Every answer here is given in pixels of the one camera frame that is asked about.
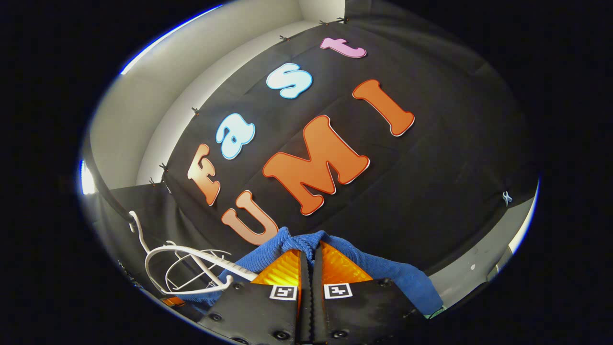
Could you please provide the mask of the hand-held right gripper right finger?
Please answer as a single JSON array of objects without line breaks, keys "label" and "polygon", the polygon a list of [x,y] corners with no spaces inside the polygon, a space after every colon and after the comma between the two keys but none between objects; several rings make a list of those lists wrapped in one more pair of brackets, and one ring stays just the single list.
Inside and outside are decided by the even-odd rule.
[{"label": "hand-held right gripper right finger", "polygon": [[330,244],[315,254],[312,334],[317,345],[397,345],[422,314],[389,277],[374,279]]}]

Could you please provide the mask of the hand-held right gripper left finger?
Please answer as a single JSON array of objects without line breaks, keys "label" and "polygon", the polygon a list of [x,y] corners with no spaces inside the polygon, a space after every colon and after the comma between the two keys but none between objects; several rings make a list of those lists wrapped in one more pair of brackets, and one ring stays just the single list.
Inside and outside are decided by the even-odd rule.
[{"label": "hand-held right gripper left finger", "polygon": [[309,342],[310,314],[307,259],[291,250],[253,281],[232,284],[198,324],[228,342],[296,345]]}]

